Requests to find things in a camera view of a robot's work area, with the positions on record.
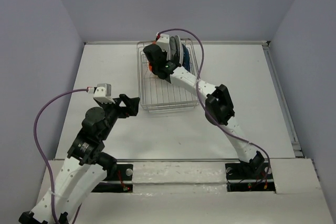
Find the dark blue leaf-shaped plate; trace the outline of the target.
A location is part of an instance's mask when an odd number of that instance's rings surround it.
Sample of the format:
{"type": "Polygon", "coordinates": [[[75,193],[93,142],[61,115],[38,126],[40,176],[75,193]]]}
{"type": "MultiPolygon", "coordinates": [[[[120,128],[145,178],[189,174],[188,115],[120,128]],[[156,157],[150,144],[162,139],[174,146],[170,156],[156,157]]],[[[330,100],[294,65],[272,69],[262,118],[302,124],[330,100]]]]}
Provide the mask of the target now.
{"type": "Polygon", "coordinates": [[[189,51],[188,51],[187,47],[184,44],[182,45],[182,47],[183,47],[183,63],[182,63],[182,66],[188,72],[190,72],[190,68],[191,68],[191,65],[190,65],[190,54],[189,54],[189,51]]]}

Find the teal plate with white blossoms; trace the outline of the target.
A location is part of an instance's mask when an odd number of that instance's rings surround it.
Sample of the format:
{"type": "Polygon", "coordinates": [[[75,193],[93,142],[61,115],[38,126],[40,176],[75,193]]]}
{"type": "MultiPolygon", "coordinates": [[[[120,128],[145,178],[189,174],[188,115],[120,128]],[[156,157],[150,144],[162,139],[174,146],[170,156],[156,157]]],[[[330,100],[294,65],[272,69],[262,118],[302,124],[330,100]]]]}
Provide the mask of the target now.
{"type": "Polygon", "coordinates": [[[175,62],[180,61],[180,38],[179,36],[171,36],[170,41],[170,59],[175,62]]]}

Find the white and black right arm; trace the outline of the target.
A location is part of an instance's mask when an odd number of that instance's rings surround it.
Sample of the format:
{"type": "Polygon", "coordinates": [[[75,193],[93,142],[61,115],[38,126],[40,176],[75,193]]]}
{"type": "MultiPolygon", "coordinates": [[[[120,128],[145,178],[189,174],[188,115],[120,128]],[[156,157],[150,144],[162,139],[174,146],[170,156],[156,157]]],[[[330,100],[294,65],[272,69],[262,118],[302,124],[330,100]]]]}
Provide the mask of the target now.
{"type": "Polygon", "coordinates": [[[143,52],[154,75],[197,96],[207,120],[224,132],[234,147],[241,163],[240,173],[248,178],[258,176],[265,158],[257,147],[245,139],[235,119],[234,105],[228,88],[215,86],[190,73],[182,64],[167,59],[167,53],[158,45],[150,44],[143,52]]]}

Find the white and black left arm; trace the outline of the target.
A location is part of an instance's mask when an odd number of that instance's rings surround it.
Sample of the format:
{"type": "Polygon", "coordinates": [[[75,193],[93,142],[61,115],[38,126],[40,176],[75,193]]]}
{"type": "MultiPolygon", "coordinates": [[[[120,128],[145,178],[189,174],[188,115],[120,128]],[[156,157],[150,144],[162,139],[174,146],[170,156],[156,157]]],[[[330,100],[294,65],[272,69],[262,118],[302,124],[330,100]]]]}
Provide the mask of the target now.
{"type": "Polygon", "coordinates": [[[104,141],[118,119],[137,116],[140,98],[94,96],[57,176],[47,169],[50,187],[36,206],[21,214],[19,223],[74,223],[83,201],[103,180],[117,171],[117,160],[103,152],[104,141]]]}

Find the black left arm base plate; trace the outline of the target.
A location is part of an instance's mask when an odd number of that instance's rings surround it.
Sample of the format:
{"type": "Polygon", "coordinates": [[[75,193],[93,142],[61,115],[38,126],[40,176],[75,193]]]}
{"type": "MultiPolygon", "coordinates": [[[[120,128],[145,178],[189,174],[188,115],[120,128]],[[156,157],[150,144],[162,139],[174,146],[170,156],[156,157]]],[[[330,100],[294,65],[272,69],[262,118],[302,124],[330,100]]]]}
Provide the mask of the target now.
{"type": "Polygon", "coordinates": [[[93,193],[131,193],[133,191],[133,164],[117,164],[117,169],[100,182],[93,193]]]}

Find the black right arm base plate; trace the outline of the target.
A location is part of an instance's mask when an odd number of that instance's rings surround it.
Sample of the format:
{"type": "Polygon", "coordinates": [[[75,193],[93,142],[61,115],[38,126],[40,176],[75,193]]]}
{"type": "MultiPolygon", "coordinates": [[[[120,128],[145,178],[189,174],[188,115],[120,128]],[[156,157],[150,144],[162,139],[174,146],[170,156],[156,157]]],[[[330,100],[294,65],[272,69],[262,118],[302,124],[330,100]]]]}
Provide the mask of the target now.
{"type": "Polygon", "coordinates": [[[227,191],[251,192],[251,191],[276,191],[274,178],[268,163],[264,163],[257,175],[248,175],[242,170],[241,163],[226,163],[227,191]]]}

